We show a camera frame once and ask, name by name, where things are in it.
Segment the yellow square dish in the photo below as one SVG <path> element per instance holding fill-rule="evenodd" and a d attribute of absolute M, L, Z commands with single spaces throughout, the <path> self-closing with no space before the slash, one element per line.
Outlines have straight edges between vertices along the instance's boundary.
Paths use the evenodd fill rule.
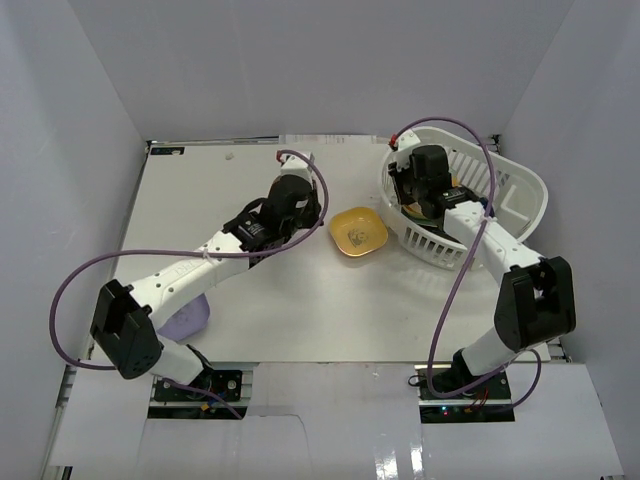
<path fill-rule="evenodd" d="M 379 214 L 369 207 L 354 207 L 334 215 L 328 230 L 336 249 L 349 258 L 359 258 L 384 247 L 389 238 Z"/>
<path fill-rule="evenodd" d="M 422 213 L 421 207 L 416 202 L 410 205 L 402 204 L 401 211 L 406 217 L 414 221 L 428 221 L 428 218 Z"/>

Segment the purple square panda dish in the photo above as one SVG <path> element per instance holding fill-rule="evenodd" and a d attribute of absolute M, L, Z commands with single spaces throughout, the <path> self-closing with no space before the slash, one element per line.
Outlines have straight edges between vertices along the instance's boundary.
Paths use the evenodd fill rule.
<path fill-rule="evenodd" d="M 174 313 L 158 330 L 158 334 L 174 342 L 182 342 L 203 330 L 210 317 L 210 305 L 202 294 Z"/>

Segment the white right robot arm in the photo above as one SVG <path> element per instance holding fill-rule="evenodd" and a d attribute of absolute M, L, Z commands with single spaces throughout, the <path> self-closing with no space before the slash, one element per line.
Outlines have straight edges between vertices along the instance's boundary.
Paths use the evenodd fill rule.
<path fill-rule="evenodd" d="M 418 204 L 463 244 L 499 287 L 492 327 L 457 351 L 448 369 L 423 380 L 436 398 L 477 397 L 488 380 L 522 352 L 576 328 L 573 275 L 561 256 L 545 257 L 512 236 L 493 216 L 492 201 L 456 186 L 440 145 L 393 148 L 387 172 L 403 206 Z"/>

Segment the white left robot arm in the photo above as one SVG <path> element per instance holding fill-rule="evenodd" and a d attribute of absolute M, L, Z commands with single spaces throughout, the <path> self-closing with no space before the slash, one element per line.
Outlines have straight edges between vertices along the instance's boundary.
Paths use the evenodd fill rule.
<path fill-rule="evenodd" d="M 149 373 L 175 381 L 188 398 L 202 398 L 211 387 L 209 361 L 160 329 L 218 283 L 264 260 L 267 250 L 285 245 L 299 230 L 311 229 L 320 213 L 314 180 L 280 175 L 267 197 L 250 202 L 192 257 L 130 285 L 106 283 L 94 311 L 93 339 L 123 378 Z"/>

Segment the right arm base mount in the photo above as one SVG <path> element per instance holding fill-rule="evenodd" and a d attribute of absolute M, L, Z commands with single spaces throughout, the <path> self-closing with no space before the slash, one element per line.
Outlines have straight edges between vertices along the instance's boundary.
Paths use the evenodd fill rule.
<path fill-rule="evenodd" d="M 505 373 L 471 391 L 441 399 L 427 388 L 427 369 L 418 366 L 407 379 L 417 389 L 420 420 L 423 425 L 510 423 L 515 421 L 511 389 Z"/>

